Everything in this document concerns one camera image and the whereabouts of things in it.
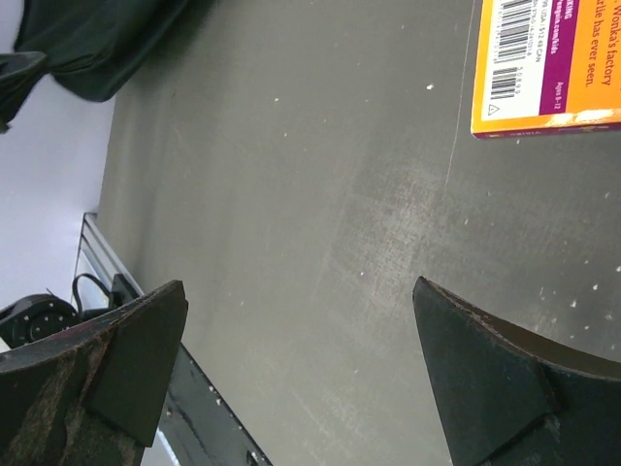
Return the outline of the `black left robot arm base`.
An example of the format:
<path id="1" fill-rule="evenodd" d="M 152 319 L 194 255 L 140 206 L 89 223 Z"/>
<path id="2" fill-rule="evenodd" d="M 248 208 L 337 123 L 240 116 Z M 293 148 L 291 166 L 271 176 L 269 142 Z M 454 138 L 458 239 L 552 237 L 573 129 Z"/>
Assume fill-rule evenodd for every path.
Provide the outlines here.
<path id="1" fill-rule="evenodd" d="M 87 309 L 82 301 L 79 280 L 92 281 L 108 298 L 103 308 Z M 119 307 L 110 289 L 92 274 L 80 274 L 73 279 L 72 297 L 75 304 L 51 292 L 33 294 L 18 299 L 1 310 L 1 347 L 19 348 L 67 330 Z"/>

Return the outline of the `black student backpack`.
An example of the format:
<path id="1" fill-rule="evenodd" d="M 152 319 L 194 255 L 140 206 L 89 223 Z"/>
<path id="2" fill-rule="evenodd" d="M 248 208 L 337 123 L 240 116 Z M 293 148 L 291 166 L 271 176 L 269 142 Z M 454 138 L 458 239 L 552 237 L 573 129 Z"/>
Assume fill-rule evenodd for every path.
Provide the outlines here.
<path id="1" fill-rule="evenodd" d="M 1 132 L 45 76 L 79 98 L 110 100 L 166 36 L 187 1 L 25 1 L 1 54 Z"/>

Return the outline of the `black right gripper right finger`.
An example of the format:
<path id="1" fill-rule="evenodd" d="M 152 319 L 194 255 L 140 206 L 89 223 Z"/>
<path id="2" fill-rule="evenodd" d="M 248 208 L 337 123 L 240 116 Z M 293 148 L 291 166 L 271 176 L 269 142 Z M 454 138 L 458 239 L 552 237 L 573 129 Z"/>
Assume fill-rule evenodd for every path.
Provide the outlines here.
<path id="1" fill-rule="evenodd" d="M 412 304 L 453 464 L 619 464 L 619 363 L 490 315 L 424 277 Z"/>

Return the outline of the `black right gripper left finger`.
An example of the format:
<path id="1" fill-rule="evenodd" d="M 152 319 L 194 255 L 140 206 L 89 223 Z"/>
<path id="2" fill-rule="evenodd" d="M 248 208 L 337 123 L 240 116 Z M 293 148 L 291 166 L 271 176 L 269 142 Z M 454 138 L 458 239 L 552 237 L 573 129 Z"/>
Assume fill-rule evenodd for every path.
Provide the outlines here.
<path id="1" fill-rule="evenodd" d="M 4 465 L 138 465 L 152 446 L 187 317 L 171 281 L 1 355 Z"/>

